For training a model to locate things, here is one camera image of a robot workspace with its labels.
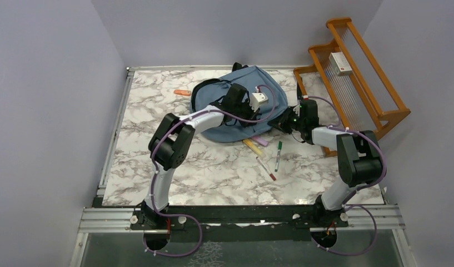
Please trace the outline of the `red marker pen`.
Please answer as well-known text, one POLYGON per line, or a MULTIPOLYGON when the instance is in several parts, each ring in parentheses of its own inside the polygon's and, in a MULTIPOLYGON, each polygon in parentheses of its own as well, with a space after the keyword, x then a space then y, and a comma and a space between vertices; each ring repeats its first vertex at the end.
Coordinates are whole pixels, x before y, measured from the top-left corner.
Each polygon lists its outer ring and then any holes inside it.
POLYGON ((259 156, 256 157, 256 160, 257 160, 257 162, 259 163, 259 165, 265 170, 265 172, 267 173, 267 175, 268 175, 273 181, 276 181, 275 175, 271 172, 271 170, 268 168, 268 166, 266 165, 266 163, 265 163, 259 156))

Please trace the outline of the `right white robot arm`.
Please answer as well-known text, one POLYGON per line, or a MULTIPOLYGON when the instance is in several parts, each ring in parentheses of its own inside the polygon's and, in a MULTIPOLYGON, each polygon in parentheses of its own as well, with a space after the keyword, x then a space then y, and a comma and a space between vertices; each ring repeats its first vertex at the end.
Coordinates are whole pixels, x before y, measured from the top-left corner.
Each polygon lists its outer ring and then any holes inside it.
POLYGON ((326 226, 343 212, 359 191, 379 183, 387 172, 383 153, 373 131, 354 131, 338 125, 324 126, 318 118, 317 97, 299 100, 268 124, 286 134, 298 131, 301 141, 337 153, 338 179, 313 204, 312 220, 326 226))

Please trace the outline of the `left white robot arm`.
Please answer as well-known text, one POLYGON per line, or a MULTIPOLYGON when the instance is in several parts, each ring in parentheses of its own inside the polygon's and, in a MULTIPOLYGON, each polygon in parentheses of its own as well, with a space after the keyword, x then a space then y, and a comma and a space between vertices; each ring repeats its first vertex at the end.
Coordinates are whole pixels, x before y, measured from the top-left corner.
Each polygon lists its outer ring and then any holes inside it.
POLYGON ((153 178, 142 201, 140 216, 152 228, 160 228, 166 221, 163 211, 168 205, 169 188, 174 171, 187 157, 193 138, 206 130, 222 126, 236 119, 248 126, 258 122, 261 106, 268 96, 259 88, 250 93, 239 84, 232 84, 226 95, 205 108, 186 116, 165 115, 148 149, 153 163, 153 178))

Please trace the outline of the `blue student backpack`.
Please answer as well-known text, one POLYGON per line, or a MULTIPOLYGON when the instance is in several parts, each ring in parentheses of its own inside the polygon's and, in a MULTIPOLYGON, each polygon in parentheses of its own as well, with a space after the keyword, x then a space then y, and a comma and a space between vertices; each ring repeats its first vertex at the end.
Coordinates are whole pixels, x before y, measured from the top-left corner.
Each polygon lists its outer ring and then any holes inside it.
POLYGON ((269 131, 272 121, 289 108, 283 88, 263 69, 235 63, 232 72, 197 84, 192 90, 191 113, 213 105, 254 123, 226 116, 224 124, 202 136, 219 143, 242 141, 269 131))

